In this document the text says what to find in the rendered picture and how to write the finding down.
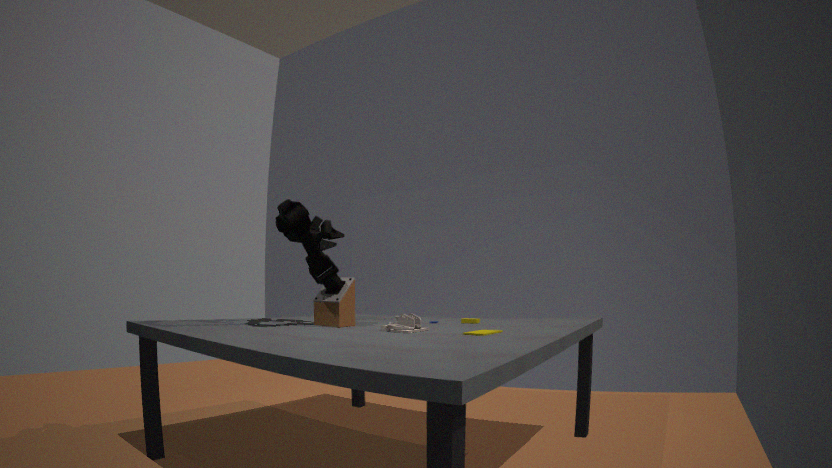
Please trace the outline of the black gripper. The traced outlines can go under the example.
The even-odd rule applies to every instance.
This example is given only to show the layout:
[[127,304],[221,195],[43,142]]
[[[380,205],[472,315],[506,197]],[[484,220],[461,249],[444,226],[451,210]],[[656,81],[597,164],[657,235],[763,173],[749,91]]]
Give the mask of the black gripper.
[[[310,229],[310,227],[309,227],[309,229]],[[337,246],[336,243],[330,242],[330,241],[327,241],[327,240],[323,240],[323,239],[331,240],[331,239],[337,239],[337,238],[345,237],[345,234],[343,234],[343,233],[335,230],[334,228],[332,228],[330,220],[325,220],[321,224],[321,231],[317,231],[317,230],[313,230],[313,229],[310,229],[310,231],[311,231],[311,233],[313,235],[313,239],[314,239],[314,241],[315,241],[315,243],[316,243],[316,245],[317,245],[317,247],[320,251],[324,251],[324,250],[327,250],[327,249],[330,249],[332,247]]]

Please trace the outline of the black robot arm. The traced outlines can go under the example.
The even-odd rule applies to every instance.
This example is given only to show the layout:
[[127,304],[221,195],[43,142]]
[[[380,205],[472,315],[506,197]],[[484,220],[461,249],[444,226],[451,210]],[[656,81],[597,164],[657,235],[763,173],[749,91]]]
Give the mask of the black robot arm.
[[339,270],[332,260],[318,249],[310,231],[310,229],[320,231],[318,227],[323,219],[315,216],[311,222],[309,213],[303,204],[290,199],[286,199],[279,204],[277,209],[279,210],[279,216],[275,218],[275,223],[279,232],[283,232],[283,235],[289,241],[303,245],[308,254],[305,259],[309,265],[308,269],[311,276],[317,284],[323,284],[326,289],[324,293],[339,294],[345,281],[341,281],[336,274]]

